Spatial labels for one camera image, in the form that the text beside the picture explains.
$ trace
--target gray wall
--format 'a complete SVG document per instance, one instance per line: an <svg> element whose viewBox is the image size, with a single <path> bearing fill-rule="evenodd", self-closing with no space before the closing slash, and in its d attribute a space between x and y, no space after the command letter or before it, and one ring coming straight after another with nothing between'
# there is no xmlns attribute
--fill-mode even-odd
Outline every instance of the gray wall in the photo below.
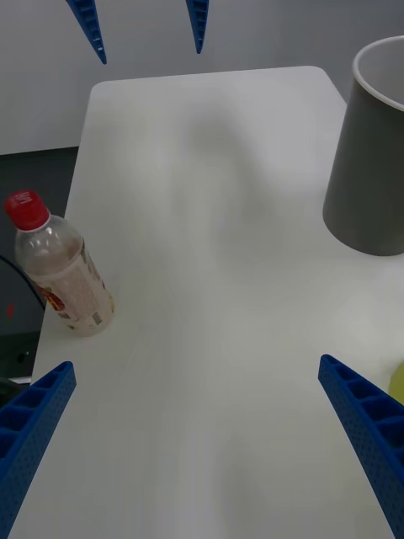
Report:
<svg viewBox="0 0 404 539"><path fill-rule="evenodd" d="M101 64L64 0L0 7L0 153L75 146L103 80L315 65L344 97L363 45L404 33L402 0L211 0L194 51L185 0L97 0Z"/></svg>

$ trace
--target plastic bottle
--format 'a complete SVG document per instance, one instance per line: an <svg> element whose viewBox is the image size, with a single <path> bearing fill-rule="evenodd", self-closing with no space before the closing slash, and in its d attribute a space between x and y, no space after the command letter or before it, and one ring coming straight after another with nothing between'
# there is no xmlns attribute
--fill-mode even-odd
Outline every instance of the plastic bottle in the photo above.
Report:
<svg viewBox="0 0 404 539"><path fill-rule="evenodd" d="M114 301L82 236L65 219L52 216L35 191L13 193L4 208L17 227L17 262L42 296L75 333L102 331L113 316Z"/></svg>

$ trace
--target dark floor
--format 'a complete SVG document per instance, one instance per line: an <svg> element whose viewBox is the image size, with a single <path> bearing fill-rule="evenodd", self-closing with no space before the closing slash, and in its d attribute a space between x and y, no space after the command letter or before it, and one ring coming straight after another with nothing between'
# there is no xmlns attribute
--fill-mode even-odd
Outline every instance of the dark floor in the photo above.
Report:
<svg viewBox="0 0 404 539"><path fill-rule="evenodd" d="M34 189L50 213L64 216L78 148L0 156L0 253L14 260L15 229L3 210L6 196ZM0 261L0 377L30 376L43 312L21 277ZM7 317L10 304L13 316Z"/></svg>

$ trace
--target black cable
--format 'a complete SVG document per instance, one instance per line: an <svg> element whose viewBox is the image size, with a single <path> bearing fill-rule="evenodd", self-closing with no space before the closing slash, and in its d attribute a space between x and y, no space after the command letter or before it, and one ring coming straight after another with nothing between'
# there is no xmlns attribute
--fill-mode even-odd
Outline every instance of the black cable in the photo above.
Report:
<svg viewBox="0 0 404 539"><path fill-rule="evenodd" d="M40 297L40 295L38 294L38 292L36 291L36 289L34 288L34 285L31 283L31 281L29 280L29 278L27 277L27 275L18 267L16 266L15 264L13 264L13 262L11 262L10 260L6 259L5 256L3 256L2 254L0 254L0 260L2 260L3 262L5 262L6 264L8 264L10 266L10 268L13 268L13 270L15 270L20 277L22 277L24 279L24 281L26 282L26 284L28 285L29 289L31 290L31 292L34 294L34 296L36 297L38 303L40 304L40 306L42 307L43 310L45 310L45 305L44 305L44 302L42 301L42 298Z"/></svg>

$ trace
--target red bottle cap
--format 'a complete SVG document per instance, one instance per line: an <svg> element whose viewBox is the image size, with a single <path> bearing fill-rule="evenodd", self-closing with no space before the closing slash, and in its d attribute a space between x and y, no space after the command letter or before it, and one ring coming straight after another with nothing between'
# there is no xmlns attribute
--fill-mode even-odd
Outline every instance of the red bottle cap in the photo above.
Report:
<svg viewBox="0 0 404 539"><path fill-rule="evenodd" d="M4 210L19 230L29 231L42 227L50 213L38 193L31 189L16 191L4 202Z"/></svg>

